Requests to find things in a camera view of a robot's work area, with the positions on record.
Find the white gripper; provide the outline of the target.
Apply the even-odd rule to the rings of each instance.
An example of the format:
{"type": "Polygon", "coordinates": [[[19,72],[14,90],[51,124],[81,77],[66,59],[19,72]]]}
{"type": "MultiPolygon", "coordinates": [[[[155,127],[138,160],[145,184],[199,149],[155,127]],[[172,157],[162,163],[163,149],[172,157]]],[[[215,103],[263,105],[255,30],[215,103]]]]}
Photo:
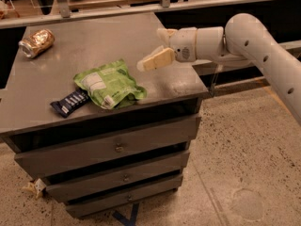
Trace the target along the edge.
{"type": "Polygon", "coordinates": [[[138,61],[136,67],[141,72],[156,70],[170,65],[175,60],[175,53],[176,60],[179,62],[193,62],[197,60],[197,29],[195,27],[179,30],[158,28],[157,36],[170,48],[159,46],[148,56],[138,61]]]}

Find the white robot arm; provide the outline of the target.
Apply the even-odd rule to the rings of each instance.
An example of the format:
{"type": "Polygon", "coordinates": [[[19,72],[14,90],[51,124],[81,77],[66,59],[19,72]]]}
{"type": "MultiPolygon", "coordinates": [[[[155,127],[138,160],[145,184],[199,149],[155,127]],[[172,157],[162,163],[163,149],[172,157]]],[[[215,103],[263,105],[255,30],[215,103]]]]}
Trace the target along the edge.
{"type": "Polygon", "coordinates": [[[240,13],[224,27],[159,28],[157,35],[164,44],[137,63],[141,72],[174,61],[205,59],[231,67],[252,63],[301,123],[301,62],[281,47],[256,17],[240,13]]]}

